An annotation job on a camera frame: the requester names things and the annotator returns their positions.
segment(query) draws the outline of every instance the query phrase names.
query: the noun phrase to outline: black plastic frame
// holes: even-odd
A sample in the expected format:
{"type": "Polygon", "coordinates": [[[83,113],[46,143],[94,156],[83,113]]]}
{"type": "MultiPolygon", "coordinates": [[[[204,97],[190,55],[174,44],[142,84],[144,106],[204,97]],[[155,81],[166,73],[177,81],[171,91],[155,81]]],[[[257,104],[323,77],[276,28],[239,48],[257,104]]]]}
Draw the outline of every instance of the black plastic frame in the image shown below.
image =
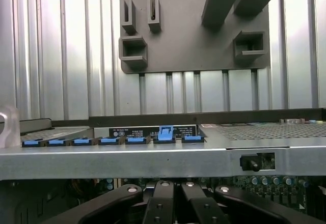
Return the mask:
{"type": "Polygon", "coordinates": [[[326,110],[323,108],[302,108],[166,115],[98,116],[89,117],[88,120],[52,121],[52,126],[119,127],[193,124],[198,125],[248,122],[276,122],[284,118],[326,120],[326,110]]]}

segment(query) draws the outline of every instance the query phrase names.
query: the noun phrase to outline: blue plastic tab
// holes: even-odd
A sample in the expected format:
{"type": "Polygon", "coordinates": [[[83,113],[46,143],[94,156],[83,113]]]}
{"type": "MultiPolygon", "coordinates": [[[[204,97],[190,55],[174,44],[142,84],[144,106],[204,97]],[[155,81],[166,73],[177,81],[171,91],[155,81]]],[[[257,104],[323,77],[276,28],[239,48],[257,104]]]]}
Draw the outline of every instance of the blue plastic tab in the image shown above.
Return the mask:
{"type": "Polygon", "coordinates": [[[184,140],[201,140],[201,136],[184,136],[184,140]]]}
{"type": "Polygon", "coordinates": [[[58,139],[54,139],[54,140],[50,140],[49,144],[64,144],[65,141],[64,140],[58,140],[58,139]]]}
{"type": "Polygon", "coordinates": [[[88,144],[90,142],[89,139],[76,139],[74,141],[75,144],[88,144]]]}
{"type": "Polygon", "coordinates": [[[170,141],[173,138],[173,126],[159,126],[157,139],[159,141],[170,141]]]}
{"type": "Polygon", "coordinates": [[[116,143],[118,138],[102,138],[101,143],[116,143]]]}
{"type": "Polygon", "coordinates": [[[127,141],[130,142],[143,142],[144,141],[144,137],[131,137],[131,138],[127,138],[127,141]]]}
{"type": "Polygon", "coordinates": [[[38,145],[39,141],[24,141],[24,145],[38,145]]]}

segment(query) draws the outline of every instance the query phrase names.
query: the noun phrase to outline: perforated metal grille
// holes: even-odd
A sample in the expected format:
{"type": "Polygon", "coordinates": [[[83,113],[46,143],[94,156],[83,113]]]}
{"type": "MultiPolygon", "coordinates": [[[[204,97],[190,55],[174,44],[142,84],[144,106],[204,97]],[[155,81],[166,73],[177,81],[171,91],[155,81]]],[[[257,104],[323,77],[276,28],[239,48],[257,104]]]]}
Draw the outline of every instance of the perforated metal grille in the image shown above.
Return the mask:
{"type": "Polygon", "coordinates": [[[80,132],[83,130],[87,130],[88,127],[79,127],[79,128],[55,128],[53,130],[45,130],[45,131],[38,131],[38,132],[33,132],[25,136],[21,136],[20,139],[22,141],[26,140],[34,140],[34,139],[52,139],[52,138],[57,138],[57,137],[62,137],[67,134],[72,134],[76,132],[80,132]]]}
{"type": "Polygon", "coordinates": [[[230,140],[326,137],[326,124],[218,126],[217,130],[230,140]]]}

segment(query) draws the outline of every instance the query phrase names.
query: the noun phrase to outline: ribbed metal panel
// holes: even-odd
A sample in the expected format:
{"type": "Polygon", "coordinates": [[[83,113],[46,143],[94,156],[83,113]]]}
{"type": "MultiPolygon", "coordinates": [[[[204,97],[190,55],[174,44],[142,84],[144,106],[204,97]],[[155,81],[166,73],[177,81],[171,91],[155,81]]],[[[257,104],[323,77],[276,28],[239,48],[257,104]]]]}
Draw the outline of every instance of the ribbed metal panel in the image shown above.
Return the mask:
{"type": "Polygon", "coordinates": [[[22,119],[326,106],[326,0],[271,0],[270,67],[127,75],[119,0],[1,0],[0,103],[22,119]]]}

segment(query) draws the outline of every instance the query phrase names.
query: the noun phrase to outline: gray plastic bracket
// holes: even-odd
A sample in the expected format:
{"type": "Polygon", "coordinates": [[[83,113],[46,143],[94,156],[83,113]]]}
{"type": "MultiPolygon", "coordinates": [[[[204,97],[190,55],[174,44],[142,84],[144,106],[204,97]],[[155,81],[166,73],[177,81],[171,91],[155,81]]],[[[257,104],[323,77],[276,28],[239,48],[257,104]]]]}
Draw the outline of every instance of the gray plastic bracket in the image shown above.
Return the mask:
{"type": "Polygon", "coordinates": [[[155,9],[152,8],[152,0],[147,0],[147,21],[152,33],[161,31],[161,12],[159,0],[155,0],[155,9]]]}
{"type": "Polygon", "coordinates": [[[142,36],[121,37],[119,40],[119,58],[128,67],[141,71],[147,67],[147,43],[142,36]]]}
{"type": "Polygon", "coordinates": [[[234,13],[238,16],[256,16],[266,7],[270,0],[236,0],[234,13]]]}
{"type": "Polygon", "coordinates": [[[206,0],[202,15],[202,24],[219,28],[223,25],[235,0],[206,0]]]}
{"type": "Polygon", "coordinates": [[[124,20],[121,24],[128,35],[136,33],[136,7],[132,0],[124,2],[124,20]]]}
{"type": "Polygon", "coordinates": [[[233,39],[234,61],[246,66],[266,54],[264,32],[240,32],[233,39]]]}

